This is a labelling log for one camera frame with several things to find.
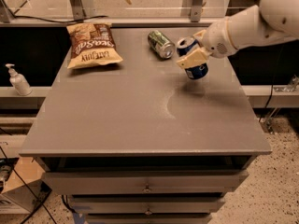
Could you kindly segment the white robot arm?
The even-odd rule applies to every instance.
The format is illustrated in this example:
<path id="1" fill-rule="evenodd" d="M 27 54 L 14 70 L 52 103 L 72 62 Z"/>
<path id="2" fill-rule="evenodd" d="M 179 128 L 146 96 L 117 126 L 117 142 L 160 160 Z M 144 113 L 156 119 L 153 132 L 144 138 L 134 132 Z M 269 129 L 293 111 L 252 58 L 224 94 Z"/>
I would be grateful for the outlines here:
<path id="1" fill-rule="evenodd" d="M 299 0 L 260 0 L 233 16 L 213 22 L 195 33 L 196 45 L 177 60 L 183 69 L 223 58 L 239 50 L 271 46 L 299 38 Z"/>

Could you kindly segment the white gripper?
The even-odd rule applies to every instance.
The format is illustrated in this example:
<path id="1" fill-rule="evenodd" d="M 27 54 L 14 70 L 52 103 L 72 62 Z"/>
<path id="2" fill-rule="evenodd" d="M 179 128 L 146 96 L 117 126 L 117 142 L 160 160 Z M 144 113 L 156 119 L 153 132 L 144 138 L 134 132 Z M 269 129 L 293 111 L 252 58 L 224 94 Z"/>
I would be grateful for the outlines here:
<path id="1" fill-rule="evenodd" d="M 206 63 L 209 57 L 223 58 L 236 54 L 237 48 L 233 45 L 228 31 L 227 17 L 212 23 L 207 29 L 201 30 L 192 36 L 197 41 L 202 41 L 204 48 L 196 48 L 177 60 L 177 65 L 182 69 L 193 68 Z"/>

